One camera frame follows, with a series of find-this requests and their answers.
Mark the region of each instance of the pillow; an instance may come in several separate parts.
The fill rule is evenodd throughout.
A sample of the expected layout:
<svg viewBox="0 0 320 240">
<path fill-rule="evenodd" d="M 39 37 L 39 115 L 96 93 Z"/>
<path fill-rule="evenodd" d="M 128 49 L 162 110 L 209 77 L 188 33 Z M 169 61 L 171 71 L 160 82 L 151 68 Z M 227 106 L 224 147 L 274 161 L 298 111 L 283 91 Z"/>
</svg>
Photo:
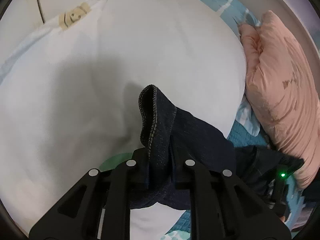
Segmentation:
<svg viewBox="0 0 320 240">
<path fill-rule="evenodd" d="M 295 177 L 305 188 L 320 165 L 319 98 L 307 58 L 272 11 L 262 16 L 260 28 L 241 25 L 240 33 L 246 96 L 278 150 L 304 159 Z"/>
<path fill-rule="evenodd" d="M 55 17 L 0 66 L 4 205 L 29 231 L 90 168 L 140 147 L 149 84 L 227 137 L 245 71 L 240 41 L 199 0 L 87 0 Z"/>
</svg>

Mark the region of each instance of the silver screw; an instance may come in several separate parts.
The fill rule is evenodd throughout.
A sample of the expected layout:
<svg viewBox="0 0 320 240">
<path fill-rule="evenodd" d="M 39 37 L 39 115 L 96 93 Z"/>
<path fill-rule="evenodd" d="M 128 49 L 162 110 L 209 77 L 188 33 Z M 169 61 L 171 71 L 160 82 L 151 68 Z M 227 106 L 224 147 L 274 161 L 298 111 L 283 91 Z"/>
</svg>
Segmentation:
<svg viewBox="0 0 320 240">
<path fill-rule="evenodd" d="M 129 166 L 129 167 L 132 167 L 132 166 L 134 166 L 134 165 L 136 165 L 137 163 L 136 163 L 136 161 L 135 160 L 128 160 L 127 161 L 127 166 Z"/>
<path fill-rule="evenodd" d="M 195 165 L 196 163 L 195 163 L 194 160 L 186 160 L 186 161 L 185 161 L 185 164 L 186 164 L 187 166 L 193 166 L 193 165 Z"/>
<path fill-rule="evenodd" d="M 99 171 L 97 169 L 89 170 L 89 175 L 92 177 L 97 176 L 98 173 L 99 173 Z"/>
<path fill-rule="evenodd" d="M 223 174 L 224 176 L 226 176 L 226 177 L 230 177 L 230 176 L 232 175 L 232 172 L 231 172 L 231 170 L 224 170 L 224 171 L 222 172 L 222 174 Z"/>
</svg>

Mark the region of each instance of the pink cushion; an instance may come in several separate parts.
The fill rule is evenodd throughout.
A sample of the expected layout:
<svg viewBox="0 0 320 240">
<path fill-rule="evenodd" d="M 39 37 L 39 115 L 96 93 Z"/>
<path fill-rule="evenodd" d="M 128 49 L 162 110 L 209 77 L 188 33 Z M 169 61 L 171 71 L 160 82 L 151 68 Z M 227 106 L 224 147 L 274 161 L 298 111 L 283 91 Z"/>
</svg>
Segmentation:
<svg viewBox="0 0 320 240">
<path fill-rule="evenodd" d="M 239 30 L 247 58 L 246 96 L 278 150 L 304 159 L 295 177 L 305 188 L 320 166 L 320 105 L 307 58 L 272 11 L 257 30 Z"/>
</svg>

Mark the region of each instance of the pink pillow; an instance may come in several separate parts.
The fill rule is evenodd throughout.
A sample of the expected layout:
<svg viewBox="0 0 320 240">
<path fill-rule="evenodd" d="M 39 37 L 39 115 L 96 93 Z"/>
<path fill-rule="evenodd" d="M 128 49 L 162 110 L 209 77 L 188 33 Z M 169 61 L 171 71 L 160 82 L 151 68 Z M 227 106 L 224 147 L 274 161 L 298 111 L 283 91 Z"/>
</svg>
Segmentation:
<svg viewBox="0 0 320 240">
<path fill-rule="evenodd" d="M 257 30 L 245 24 L 239 31 L 247 58 L 246 96 L 278 150 L 304 159 L 295 177 L 306 188 L 320 166 L 320 104 L 307 58 L 272 11 Z"/>
</svg>

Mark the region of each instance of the green object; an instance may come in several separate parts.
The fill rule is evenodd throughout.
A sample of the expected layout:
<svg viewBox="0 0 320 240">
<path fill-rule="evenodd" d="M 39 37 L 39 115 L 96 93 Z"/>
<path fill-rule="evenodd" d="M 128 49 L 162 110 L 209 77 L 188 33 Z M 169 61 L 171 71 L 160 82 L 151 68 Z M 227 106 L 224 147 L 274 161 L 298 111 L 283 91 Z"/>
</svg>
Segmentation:
<svg viewBox="0 0 320 240">
<path fill-rule="evenodd" d="M 103 164 L 100 165 L 99 170 L 100 171 L 113 170 L 120 163 L 130 160 L 132 155 L 133 153 L 120 153 L 115 156 L 112 156 L 109 159 L 107 159 Z"/>
</svg>

